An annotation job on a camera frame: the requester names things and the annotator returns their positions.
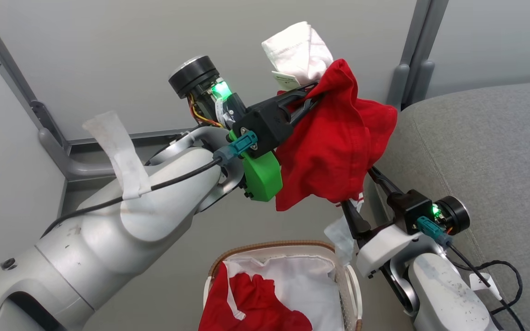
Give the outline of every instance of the laundry basket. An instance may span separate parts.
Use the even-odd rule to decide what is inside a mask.
[[[351,265],[343,267],[334,254],[334,247],[323,241],[272,241],[269,243],[238,247],[225,252],[212,264],[208,273],[208,279],[204,285],[204,306],[206,306],[208,293],[212,287],[212,280],[216,277],[221,262],[236,257],[252,257],[264,262],[273,257],[304,255],[326,258],[334,263],[336,268],[335,281],[339,285],[341,311],[343,313],[345,330],[361,331],[362,299],[359,281],[357,280],[355,271]]]

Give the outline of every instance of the green plastic part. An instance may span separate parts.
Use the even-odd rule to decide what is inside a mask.
[[[236,140],[234,132],[230,131],[230,139]],[[279,161],[272,152],[253,159],[244,152],[241,154],[242,167],[247,188],[244,190],[251,194],[251,200],[270,201],[280,190],[282,190],[282,168]]]

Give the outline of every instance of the red garment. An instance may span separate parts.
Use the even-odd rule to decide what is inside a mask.
[[[366,172],[383,155],[396,127],[394,107],[357,98],[357,81],[344,59],[330,65],[307,97],[322,93],[320,103],[276,150],[283,180],[277,211],[311,194],[332,203],[357,200]]]
[[[247,273],[239,273],[230,279],[237,309],[246,317],[234,318],[228,305],[228,274],[221,263],[198,331],[312,331],[307,317],[296,310],[289,310],[275,296],[272,280],[263,279],[258,274],[251,280]]]

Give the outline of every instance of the gray couch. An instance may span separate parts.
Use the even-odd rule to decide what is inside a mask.
[[[530,330],[530,84],[458,92],[408,107],[376,166],[404,191],[463,201],[472,224],[455,244],[476,265],[506,260],[520,271],[524,290],[513,308]],[[368,196],[378,189],[369,178],[365,186]],[[377,218],[385,217],[381,212]],[[515,274],[506,266],[486,270],[507,302],[513,300]],[[500,306],[487,293],[480,297],[490,310]],[[496,317],[506,330],[517,329],[507,312]]]

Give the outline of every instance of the teal connector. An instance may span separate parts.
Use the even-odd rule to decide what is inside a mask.
[[[443,247],[447,247],[453,242],[453,237],[446,234],[442,228],[440,228],[437,224],[435,224],[435,222],[429,220],[425,216],[420,216],[416,220],[416,225],[422,233],[433,238],[436,243]]]
[[[220,157],[222,160],[219,165],[228,164],[230,160],[239,157],[246,152],[251,146],[257,143],[257,135],[255,132],[247,131],[240,138],[230,143],[230,145],[220,147],[214,152],[214,159]]]

